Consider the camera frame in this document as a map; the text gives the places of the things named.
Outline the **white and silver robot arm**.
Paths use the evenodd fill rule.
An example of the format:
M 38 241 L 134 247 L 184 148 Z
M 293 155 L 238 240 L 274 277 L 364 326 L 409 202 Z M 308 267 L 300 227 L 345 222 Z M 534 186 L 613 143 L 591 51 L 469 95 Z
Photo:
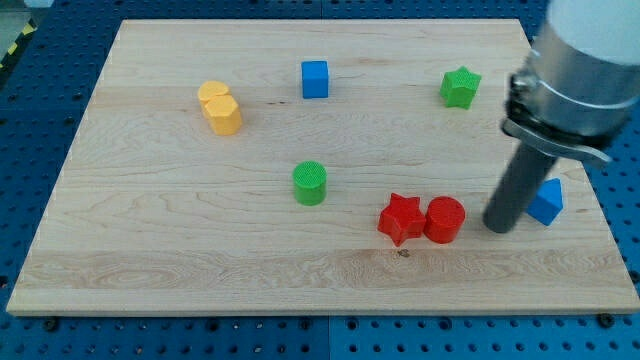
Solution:
M 502 130 L 528 166 L 603 167 L 638 102 L 639 0 L 552 0 L 511 77 Z

